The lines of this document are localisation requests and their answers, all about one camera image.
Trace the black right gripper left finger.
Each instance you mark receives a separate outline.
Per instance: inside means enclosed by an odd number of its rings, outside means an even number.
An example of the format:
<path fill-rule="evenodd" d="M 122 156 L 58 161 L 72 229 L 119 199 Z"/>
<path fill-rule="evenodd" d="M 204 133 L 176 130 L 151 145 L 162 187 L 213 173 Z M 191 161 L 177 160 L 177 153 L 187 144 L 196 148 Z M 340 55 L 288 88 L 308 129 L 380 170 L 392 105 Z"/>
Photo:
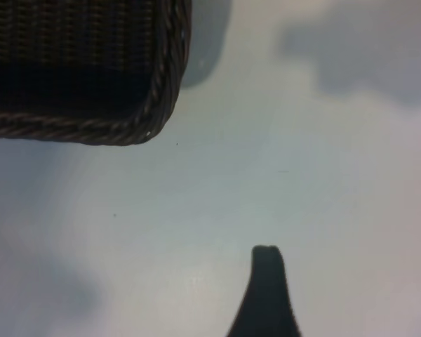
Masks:
<path fill-rule="evenodd" d="M 251 253 L 250 278 L 228 336 L 260 336 L 262 318 L 261 263 L 267 246 L 254 246 Z"/>

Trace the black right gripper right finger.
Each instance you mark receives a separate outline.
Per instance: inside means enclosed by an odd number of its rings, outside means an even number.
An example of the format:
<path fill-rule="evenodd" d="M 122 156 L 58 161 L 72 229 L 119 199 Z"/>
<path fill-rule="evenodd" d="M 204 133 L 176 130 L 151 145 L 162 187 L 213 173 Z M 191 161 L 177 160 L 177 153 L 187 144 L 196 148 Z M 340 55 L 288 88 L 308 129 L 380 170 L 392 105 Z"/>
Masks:
<path fill-rule="evenodd" d="M 272 316 L 275 336 L 301 336 L 290 301 L 283 256 L 277 246 L 269 247 L 272 253 Z"/>

